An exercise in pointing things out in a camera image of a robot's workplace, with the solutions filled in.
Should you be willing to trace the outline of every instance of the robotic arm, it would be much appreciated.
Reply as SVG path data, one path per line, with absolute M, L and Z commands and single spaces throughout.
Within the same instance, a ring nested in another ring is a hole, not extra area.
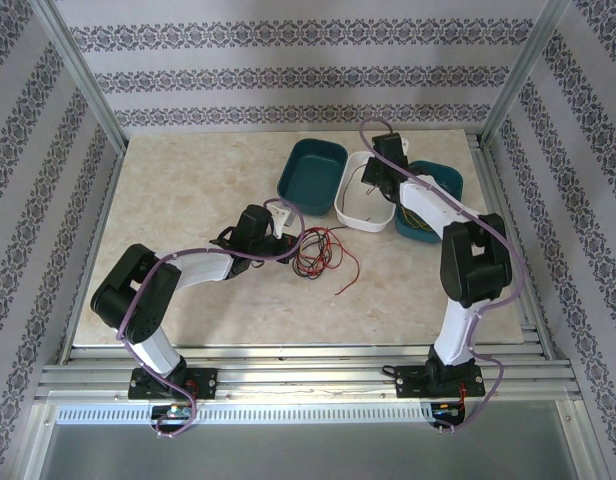
M 393 163 L 407 168 L 408 161 L 403 154 L 399 134 L 374 137 L 373 147 Z M 427 184 L 438 187 L 434 178 L 426 173 L 415 172 Z M 507 250 L 476 223 L 449 208 L 430 187 L 407 179 L 374 157 L 370 158 L 362 181 L 380 188 L 389 201 L 416 212 L 442 239 L 440 276 L 448 295 L 443 327 L 430 348 L 425 366 L 410 367 L 410 370 L 403 372 L 404 376 L 410 377 L 411 385 L 409 389 L 398 389 L 403 391 L 398 396 L 452 397 L 457 395 L 460 386 L 466 388 L 468 396 L 484 395 L 481 372 L 468 349 L 467 337 L 476 312 L 498 298 L 502 289 L 511 282 L 512 269 Z M 450 195 L 445 195 L 461 210 L 479 217 L 505 235 L 501 217 L 496 214 L 480 215 Z M 274 217 L 264 207 L 249 205 L 237 226 L 228 227 L 211 243 L 213 248 L 250 255 L 281 255 L 291 250 L 297 242 L 297 238 L 280 233 L 284 220 Z M 108 326 L 120 328 L 136 294 L 134 285 L 143 282 L 162 256 L 137 244 L 128 248 L 117 262 L 91 301 L 93 311 Z M 290 260 L 291 257 L 286 257 L 278 261 L 288 263 Z M 177 257 L 163 264 L 147 285 L 124 332 L 134 353 L 145 365 L 170 382 L 186 388 L 191 384 L 198 385 L 201 382 L 198 370 L 203 369 L 186 368 L 185 359 L 172 347 L 160 326 L 170 299 L 180 288 L 233 278 L 246 271 L 250 263 L 251 260 L 236 255 L 198 253 Z M 142 375 L 141 369 L 136 369 L 132 378 L 129 398 L 180 396 Z M 211 389 L 208 392 L 210 397 L 205 398 L 212 398 L 213 393 Z
M 398 133 L 372 140 L 376 152 L 396 165 L 408 168 Z M 426 184 L 436 187 L 458 210 L 478 217 L 505 237 L 504 222 L 499 215 L 481 215 L 443 190 L 426 171 L 420 169 L 413 173 Z M 508 251 L 490 233 L 450 208 L 429 186 L 406 178 L 375 157 L 369 159 L 362 181 L 380 188 L 387 200 L 416 212 L 442 239 L 440 276 L 448 295 L 444 323 L 430 348 L 425 370 L 418 372 L 417 381 L 410 382 L 411 389 L 403 396 L 452 396 L 462 384 L 469 395 L 484 395 L 479 381 L 481 372 L 475 365 L 467 340 L 476 313 L 498 298 L 512 280 Z
M 281 233 L 285 215 L 249 205 L 235 227 L 226 228 L 209 247 L 260 257 L 288 253 L 297 238 Z M 148 272 L 166 254 L 155 253 L 141 244 L 129 247 L 119 259 L 90 302 L 91 309 L 111 328 L 118 330 L 130 303 Z M 289 263 L 292 256 L 278 260 Z M 176 290 L 202 282 L 228 280 L 248 270 L 251 260 L 222 253 L 195 253 L 175 257 L 162 264 L 146 286 L 144 294 L 126 327 L 124 337 L 142 364 L 171 383 L 191 389 L 214 386 L 216 370 L 187 368 L 186 361 L 173 348 L 161 322 Z M 197 398 L 214 398 L 212 388 L 195 392 Z M 128 397 L 131 399 L 172 398 L 181 395 L 135 369 Z

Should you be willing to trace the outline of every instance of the wall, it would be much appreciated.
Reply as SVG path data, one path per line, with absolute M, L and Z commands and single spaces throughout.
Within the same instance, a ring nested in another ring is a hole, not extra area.
M 545 0 L 58 0 L 127 134 L 483 123 Z
M 0 0 L 0 478 L 61 344 L 115 158 L 30 6 Z
M 616 478 L 616 1 L 568 7 L 492 154 Z

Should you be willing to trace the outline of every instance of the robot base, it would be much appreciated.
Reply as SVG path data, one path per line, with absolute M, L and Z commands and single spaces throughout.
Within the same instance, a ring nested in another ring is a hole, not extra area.
M 199 400 L 213 400 L 217 390 L 216 368 L 186 368 L 184 381 L 181 383 Z M 182 400 L 179 392 L 171 392 L 160 382 L 153 379 L 143 368 L 135 368 L 130 377 L 128 388 L 129 400 Z
M 481 369 L 472 365 L 465 376 L 446 384 L 432 382 L 426 365 L 384 367 L 383 373 L 395 380 L 397 398 L 453 398 L 459 397 L 461 384 L 466 397 L 486 395 Z

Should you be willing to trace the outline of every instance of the beige marble surface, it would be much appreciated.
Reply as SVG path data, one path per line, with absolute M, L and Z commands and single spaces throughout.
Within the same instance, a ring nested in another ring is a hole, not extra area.
M 451 165 L 464 177 L 463 201 L 485 211 L 462 130 L 402 131 L 409 159 Z M 88 302 L 131 244 L 155 251 L 204 245 L 234 225 L 249 203 L 275 197 L 293 145 L 306 137 L 362 150 L 355 132 L 135 136 L 115 193 L 89 285 Z M 307 217 L 309 226 L 338 225 Z M 446 297 L 439 281 L 440 246 L 405 239 L 394 223 L 379 234 L 338 230 L 361 263 L 359 281 L 334 296 L 355 274 L 341 268 L 315 281 L 289 266 L 266 264 L 226 282 L 207 282 L 175 294 L 163 327 L 174 344 L 428 344 L 440 331 Z M 489 314 L 479 341 L 521 343 L 513 306 Z M 83 309 L 75 344 L 113 344 L 114 331 Z

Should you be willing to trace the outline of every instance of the white bowl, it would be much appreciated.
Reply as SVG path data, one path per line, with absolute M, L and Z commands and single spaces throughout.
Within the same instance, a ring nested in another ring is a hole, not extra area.
M 335 211 L 344 225 L 364 232 L 381 232 L 395 216 L 395 204 L 386 200 L 378 188 L 361 182 L 370 157 L 370 152 L 355 152 L 348 157 L 335 197 Z

